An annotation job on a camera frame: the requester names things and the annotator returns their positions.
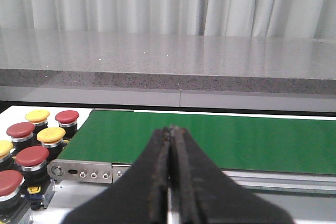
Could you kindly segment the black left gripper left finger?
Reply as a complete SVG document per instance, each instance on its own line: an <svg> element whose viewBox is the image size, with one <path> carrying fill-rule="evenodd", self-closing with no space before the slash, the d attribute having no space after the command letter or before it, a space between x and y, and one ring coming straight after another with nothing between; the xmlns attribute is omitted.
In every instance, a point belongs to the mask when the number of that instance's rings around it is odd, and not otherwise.
<svg viewBox="0 0 336 224"><path fill-rule="evenodd" d="M138 159L115 183L69 212L63 223L166 223L169 141L154 130Z"/></svg>

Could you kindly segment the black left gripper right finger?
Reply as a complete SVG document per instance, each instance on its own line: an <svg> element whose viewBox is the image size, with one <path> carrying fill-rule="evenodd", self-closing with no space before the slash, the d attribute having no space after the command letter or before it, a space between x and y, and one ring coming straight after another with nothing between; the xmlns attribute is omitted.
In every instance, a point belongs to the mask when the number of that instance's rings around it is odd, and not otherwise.
<svg viewBox="0 0 336 224"><path fill-rule="evenodd" d="M186 128L171 129L171 155L181 223L293 223L284 209L225 175Z"/></svg>

